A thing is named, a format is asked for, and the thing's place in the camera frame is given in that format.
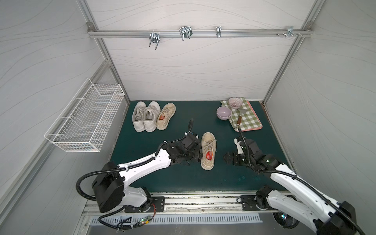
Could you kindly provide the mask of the beige sneaker with red insole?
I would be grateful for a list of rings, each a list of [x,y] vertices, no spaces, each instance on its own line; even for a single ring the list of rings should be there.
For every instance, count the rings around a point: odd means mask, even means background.
[[[202,147],[202,158],[201,158],[201,166],[204,170],[212,170],[214,167],[215,161],[215,153],[216,153],[216,139],[215,136],[211,132],[206,132],[202,136],[201,140],[201,147]],[[211,161],[206,159],[207,151],[213,152],[213,158]]]

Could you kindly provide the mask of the red insole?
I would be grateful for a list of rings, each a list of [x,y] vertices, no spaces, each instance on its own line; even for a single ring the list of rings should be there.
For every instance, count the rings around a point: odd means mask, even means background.
[[[208,161],[211,161],[212,158],[213,158],[213,152],[212,151],[207,151],[207,153],[206,153],[206,159]]]

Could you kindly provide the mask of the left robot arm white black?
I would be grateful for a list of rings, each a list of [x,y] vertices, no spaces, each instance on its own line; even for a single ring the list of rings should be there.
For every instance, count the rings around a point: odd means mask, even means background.
[[[92,188],[100,212],[117,206],[133,207],[141,212],[149,210],[153,198],[147,188],[133,188],[135,181],[176,164],[200,160],[201,144],[195,133],[189,133],[176,142],[162,143],[156,153],[125,164],[107,163]]]

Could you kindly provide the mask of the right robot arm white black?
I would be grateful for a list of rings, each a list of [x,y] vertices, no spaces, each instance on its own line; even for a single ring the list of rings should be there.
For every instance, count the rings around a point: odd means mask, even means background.
[[[302,223],[318,235],[355,235],[360,232],[355,208],[350,203],[340,203],[324,195],[275,156],[263,154],[254,140],[238,137],[234,143],[237,150],[223,156],[227,164],[248,167],[290,192],[290,195],[284,195],[264,186],[255,196],[238,198],[243,210],[251,207],[261,211],[275,210],[273,217],[280,226],[292,229]]]

